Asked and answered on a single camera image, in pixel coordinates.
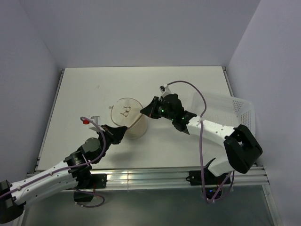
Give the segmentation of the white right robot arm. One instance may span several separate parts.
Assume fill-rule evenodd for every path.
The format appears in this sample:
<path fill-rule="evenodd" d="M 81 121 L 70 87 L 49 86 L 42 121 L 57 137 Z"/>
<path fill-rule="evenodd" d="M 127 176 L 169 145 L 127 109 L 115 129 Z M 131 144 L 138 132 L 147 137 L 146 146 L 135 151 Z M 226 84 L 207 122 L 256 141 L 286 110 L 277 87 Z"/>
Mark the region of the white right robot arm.
<path fill-rule="evenodd" d="M 232 127 L 205 120 L 185 110 L 177 94 L 154 97 L 140 112 L 152 119 L 166 118 L 178 131 L 199 135 L 223 147 L 224 156 L 214 157 L 205 166 L 204 180 L 210 184 L 232 171 L 246 174 L 263 153 L 247 126 Z"/>

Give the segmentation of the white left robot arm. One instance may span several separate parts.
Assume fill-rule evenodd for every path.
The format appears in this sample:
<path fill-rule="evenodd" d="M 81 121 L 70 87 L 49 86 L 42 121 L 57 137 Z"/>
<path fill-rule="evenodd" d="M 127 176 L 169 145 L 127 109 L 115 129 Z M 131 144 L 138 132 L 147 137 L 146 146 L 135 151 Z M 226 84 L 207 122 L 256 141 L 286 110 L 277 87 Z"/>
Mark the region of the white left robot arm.
<path fill-rule="evenodd" d="M 0 183 L 0 222 L 6 224 L 22 215 L 31 204 L 66 189 L 82 189 L 92 182 L 92 164 L 97 164 L 111 145 L 118 145 L 126 126 L 100 126 L 98 137 L 87 139 L 57 165 L 30 178 Z"/>

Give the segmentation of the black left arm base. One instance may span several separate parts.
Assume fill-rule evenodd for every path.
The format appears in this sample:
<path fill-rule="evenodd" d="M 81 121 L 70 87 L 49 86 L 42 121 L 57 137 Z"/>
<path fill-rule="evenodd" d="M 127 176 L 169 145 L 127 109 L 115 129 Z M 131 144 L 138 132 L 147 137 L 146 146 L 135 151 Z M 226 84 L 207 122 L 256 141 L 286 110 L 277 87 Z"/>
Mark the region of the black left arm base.
<path fill-rule="evenodd" d="M 107 184 L 107 174 L 106 173 L 96 173 L 91 174 L 90 177 L 84 181 L 83 185 L 76 187 L 78 190 L 90 189 L 89 193 L 95 193 L 96 189 L 105 189 Z M 95 195 L 85 194 L 78 191 L 73 192 L 73 199 L 76 203 L 87 204 L 92 201 Z"/>

